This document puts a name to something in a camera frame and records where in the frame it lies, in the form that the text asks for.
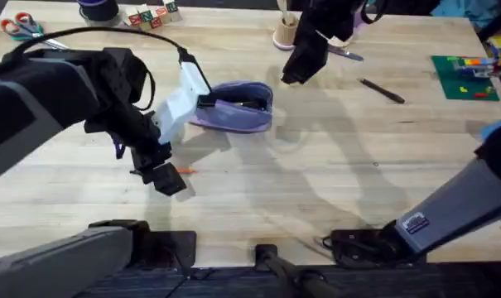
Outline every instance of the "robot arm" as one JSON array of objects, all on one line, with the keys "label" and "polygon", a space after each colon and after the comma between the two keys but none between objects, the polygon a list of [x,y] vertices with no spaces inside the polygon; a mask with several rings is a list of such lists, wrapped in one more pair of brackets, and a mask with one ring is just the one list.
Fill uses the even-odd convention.
[{"label": "robot arm", "polygon": [[[144,184],[152,182],[165,195],[185,188],[175,167],[166,163],[171,157],[169,141],[197,104],[212,104],[210,86],[193,55],[178,47],[182,87],[158,113],[144,114],[134,103],[150,73],[129,49],[35,50],[14,59],[19,48],[0,64],[0,175],[55,134],[85,121],[87,133],[107,132],[112,137],[118,158],[124,147],[131,148],[134,170]],[[170,106],[182,102],[184,111]],[[162,123],[164,117],[171,121]]]},{"label": "robot arm", "polygon": [[347,41],[354,32],[355,13],[367,24],[378,21],[386,11],[382,3],[372,20],[366,14],[367,0],[311,0],[301,14],[294,39],[296,48],[283,68],[282,81],[304,84],[327,62],[328,39],[336,36]]},{"label": "robot arm", "polygon": [[501,128],[452,179],[382,230],[335,230],[329,248],[349,267],[395,266],[501,219]]}]

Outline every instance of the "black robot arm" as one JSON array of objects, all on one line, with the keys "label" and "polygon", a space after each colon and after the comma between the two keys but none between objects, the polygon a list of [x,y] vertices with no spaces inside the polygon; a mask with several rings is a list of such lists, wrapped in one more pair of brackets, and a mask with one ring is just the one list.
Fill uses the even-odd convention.
[{"label": "black robot arm", "polygon": [[121,151],[117,157],[131,148],[143,183],[152,182],[165,195],[185,188],[166,163],[171,144],[158,141],[152,113],[134,105],[149,73],[129,49],[35,50],[13,57],[0,64],[0,175],[58,132],[85,121],[87,133],[112,137]]}]

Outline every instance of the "silver blade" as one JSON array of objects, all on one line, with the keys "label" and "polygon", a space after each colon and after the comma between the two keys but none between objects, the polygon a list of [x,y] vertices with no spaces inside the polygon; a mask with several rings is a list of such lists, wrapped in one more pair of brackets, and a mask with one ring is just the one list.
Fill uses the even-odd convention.
[{"label": "silver blade", "polygon": [[359,56],[359,55],[356,55],[348,50],[343,50],[343,49],[340,49],[339,47],[337,46],[329,46],[328,47],[328,51],[330,51],[331,53],[334,53],[336,55],[341,55],[343,57],[346,57],[346,58],[350,58],[350,59],[353,59],[353,60],[357,60],[357,61],[364,61],[364,58],[362,56]]}]

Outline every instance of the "red scissors handle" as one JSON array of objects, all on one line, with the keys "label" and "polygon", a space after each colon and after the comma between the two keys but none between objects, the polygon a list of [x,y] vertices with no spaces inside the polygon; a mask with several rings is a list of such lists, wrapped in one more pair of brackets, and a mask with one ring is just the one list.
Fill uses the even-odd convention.
[{"label": "red scissors handle", "polygon": [[15,22],[9,19],[2,20],[0,22],[0,26],[2,27],[2,30],[6,32],[8,35],[11,35],[13,33],[18,33],[20,31],[20,27],[18,27],[18,25],[15,24]]},{"label": "red scissors handle", "polygon": [[15,22],[19,24],[27,24],[29,26],[36,26],[35,20],[33,17],[27,12],[19,12],[15,16]]}]

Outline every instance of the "toy block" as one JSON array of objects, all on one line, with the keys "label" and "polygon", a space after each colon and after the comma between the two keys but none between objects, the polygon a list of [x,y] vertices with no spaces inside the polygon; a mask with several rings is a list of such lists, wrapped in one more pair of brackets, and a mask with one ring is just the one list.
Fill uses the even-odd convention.
[{"label": "toy block", "polygon": [[147,6],[147,4],[143,4],[137,7],[137,11],[140,13],[140,17],[142,18],[142,22],[150,22],[153,18],[151,14],[151,10]]},{"label": "toy block", "polygon": [[182,20],[181,12],[176,11],[169,14],[171,16],[171,22],[178,22]]},{"label": "toy block", "polygon": [[161,26],[161,18],[160,17],[154,17],[151,21],[151,28],[158,28]]},{"label": "toy block", "polygon": [[172,22],[178,22],[182,19],[181,12],[178,11],[178,7],[174,0],[166,0],[166,9],[171,16]]},{"label": "toy block", "polygon": [[149,31],[151,30],[151,23],[150,22],[143,22],[140,24],[140,29],[142,29],[142,31]]},{"label": "toy block", "polygon": [[156,13],[160,17],[162,23],[167,24],[171,22],[171,16],[165,7],[157,8]]},{"label": "toy block", "polygon": [[169,12],[169,13],[176,12],[178,10],[178,7],[176,6],[174,0],[166,0],[165,4],[166,4],[167,12]]},{"label": "toy block", "polygon": [[125,21],[127,25],[130,24],[129,26],[137,26],[142,22],[142,18],[140,17],[140,14],[137,12],[137,9],[135,7],[127,7],[125,13],[127,14],[128,19],[128,22]]}]

